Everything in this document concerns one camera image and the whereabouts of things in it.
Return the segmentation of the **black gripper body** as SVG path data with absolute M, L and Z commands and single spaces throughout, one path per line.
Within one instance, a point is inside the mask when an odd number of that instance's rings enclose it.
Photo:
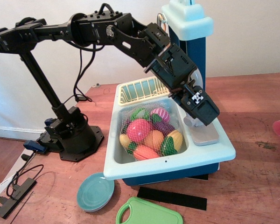
M 152 72 L 170 92 L 184 91 L 193 94 L 190 76 L 197 69 L 196 64 L 175 43 L 166 47 L 144 70 Z

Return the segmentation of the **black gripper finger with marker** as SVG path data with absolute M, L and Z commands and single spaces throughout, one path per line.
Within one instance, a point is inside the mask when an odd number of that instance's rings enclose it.
M 172 98 L 189 116 L 209 125 L 220 110 L 206 91 L 194 81 L 182 82 L 179 88 L 169 90 Z

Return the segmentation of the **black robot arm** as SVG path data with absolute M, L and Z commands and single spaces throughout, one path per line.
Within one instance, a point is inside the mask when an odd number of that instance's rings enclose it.
M 196 65 L 155 23 L 142 25 L 131 14 L 113 11 L 106 3 L 90 15 L 78 13 L 59 25 L 27 17 L 12 29 L 0 28 L 0 53 L 18 54 L 51 103 L 57 118 L 45 127 L 37 145 L 58 152 L 64 161 L 78 162 L 94 154 L 104 136 L 99 127 L 88 124 L 77 107 L 67 109 L 57 97 L 31 53 L 44 40 L 63 40 L 90 52 L 98 51 L 99 46 L 113 45 L 151 71 L 191 117 L 209 125 L 220 113 L 191 78 Z

